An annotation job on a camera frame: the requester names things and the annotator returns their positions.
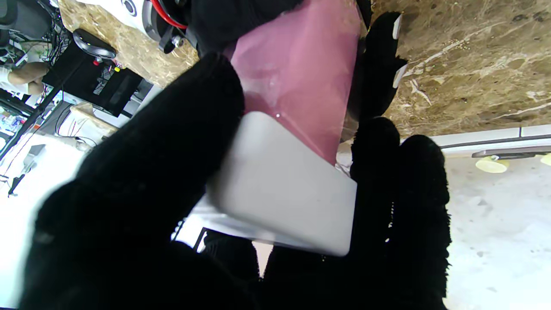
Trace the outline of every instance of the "red cable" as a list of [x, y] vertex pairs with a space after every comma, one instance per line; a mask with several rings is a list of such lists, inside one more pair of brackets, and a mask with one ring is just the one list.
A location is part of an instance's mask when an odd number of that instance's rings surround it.
[[187, 29], [186, 25], [182, 25], [178, 23], [177, 21], [170, 18], [170, 16], [163, 10], [163, 7], [159, 3], [159, 0], [151, 0], [151, 3], [153, 4], [153, 7], [155, 8], [155, 11], [159, 13], [159, 15], [167, 22], [169, 25], [174, 26], [176, 28], [180, 29]]

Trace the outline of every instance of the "white floor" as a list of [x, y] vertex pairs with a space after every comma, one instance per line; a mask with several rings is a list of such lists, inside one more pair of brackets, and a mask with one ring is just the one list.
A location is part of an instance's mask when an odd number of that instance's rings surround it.
[[511, 161], [503, 174], [447, 161], [452, 216], [446, 304], [453, 310], [551, 309], [551, 167]]

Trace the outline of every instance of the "glove finger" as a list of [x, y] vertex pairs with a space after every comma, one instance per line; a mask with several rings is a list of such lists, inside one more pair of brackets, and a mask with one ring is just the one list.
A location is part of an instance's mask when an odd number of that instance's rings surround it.
[[451, 243], [444, 156], [431, 139], [413, 136], [399, 148], [398, 193], [388, 245], [397, 300], [434, 308], [446, 296]]

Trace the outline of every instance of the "pink plastic bag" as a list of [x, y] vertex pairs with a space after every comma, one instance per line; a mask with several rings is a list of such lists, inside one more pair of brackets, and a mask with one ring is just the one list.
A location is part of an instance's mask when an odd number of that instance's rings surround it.
[[305, 0], [239, 38], [231, 63], [247, 112], [272, 115], [334, 165], [359, 34], [355, 0]]

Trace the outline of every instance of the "osb board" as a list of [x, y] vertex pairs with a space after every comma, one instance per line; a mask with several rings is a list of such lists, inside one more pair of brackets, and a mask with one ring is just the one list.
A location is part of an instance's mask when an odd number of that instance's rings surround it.
[[60, 0], [59, 3], [67, 29], [82, 28], [107, 42], [117, 50], [117, 61], [161, 88], [198, 60], [197, 51], [188, 42], [166, 55], [155, 41], [122, 24], [100, 6], [75, 0]]
[[402, 136], [551, 124], [550, 0], [376, 0], [410, 60], [387, 112]]

